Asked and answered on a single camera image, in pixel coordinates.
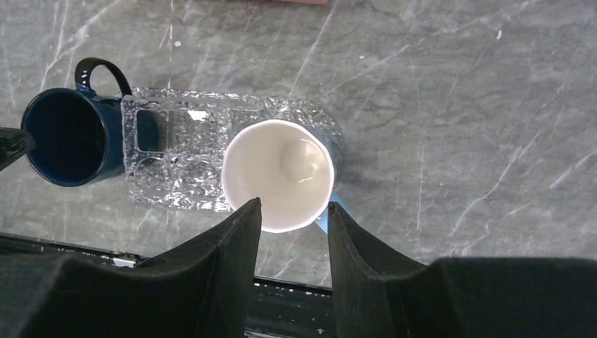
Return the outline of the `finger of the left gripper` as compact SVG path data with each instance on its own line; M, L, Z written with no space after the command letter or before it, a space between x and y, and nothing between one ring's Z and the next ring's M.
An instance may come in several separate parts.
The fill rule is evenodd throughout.
M32 135L22 129L1 128L0 171L35 148Z

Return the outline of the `light blue white mug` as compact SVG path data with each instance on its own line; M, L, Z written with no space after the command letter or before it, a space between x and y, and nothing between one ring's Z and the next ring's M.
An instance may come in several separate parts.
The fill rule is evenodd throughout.
M339 143L321 129L265 120L244 128L227 145L222 191L234 210L260 199L264 232L315 224L327 233L329 203L343 204L335 190L343 155Z

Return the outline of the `pink perforated plastic basket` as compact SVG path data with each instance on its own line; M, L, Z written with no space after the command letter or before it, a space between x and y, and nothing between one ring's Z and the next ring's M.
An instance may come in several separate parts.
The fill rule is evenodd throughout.
M327 4L329 0L280 0L285 2L292 2L298 4L314 4L314 5L323 5Z

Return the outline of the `clear acrylic toothbrush holder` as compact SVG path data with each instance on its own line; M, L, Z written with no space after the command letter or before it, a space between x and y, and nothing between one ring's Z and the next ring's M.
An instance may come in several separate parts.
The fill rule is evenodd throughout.
M255 103L223 96L125 96L121 101L127 195L138 204L227 213L225 149Z

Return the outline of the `dark blue mug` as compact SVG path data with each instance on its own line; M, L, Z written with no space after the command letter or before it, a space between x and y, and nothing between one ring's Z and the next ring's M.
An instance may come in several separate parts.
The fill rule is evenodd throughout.
M110 61L87 57L75 67L75 88L47 89L27 105L21 129L35 147L27 154L32 168L62 187L80 187L124 173L121 99L98 95L91 86L93 70L107 68L123 96L132 89Z

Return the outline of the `clear textured oval tray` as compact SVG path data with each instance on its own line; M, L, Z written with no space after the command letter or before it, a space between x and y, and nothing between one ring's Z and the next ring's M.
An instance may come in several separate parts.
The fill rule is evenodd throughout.
M175 98L204 98L223 96L226 99L236 99L242 103L255 103L259 109L259 115L253 118L247 118L246 122L242 123L242 128L238 132L252 124L265 120L286 120L293 123L312 126L330 134L332 139L339 143L339 146L344 153L345 143L340 127L327 111L310 101L287 99L282 97L251 96L246 94L227 94L143 87L135 87L132 90L132 95L130 96Z

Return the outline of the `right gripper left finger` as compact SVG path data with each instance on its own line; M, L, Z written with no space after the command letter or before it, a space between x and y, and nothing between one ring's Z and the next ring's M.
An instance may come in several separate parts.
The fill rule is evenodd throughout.
M243 337L261 231L254 198L135 268L1 256L2 337Z

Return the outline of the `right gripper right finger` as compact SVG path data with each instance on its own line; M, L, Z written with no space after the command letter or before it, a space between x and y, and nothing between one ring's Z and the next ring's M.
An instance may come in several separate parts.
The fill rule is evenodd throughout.
M440 258L424 265L328 209L339 337L595 337L596 262Z

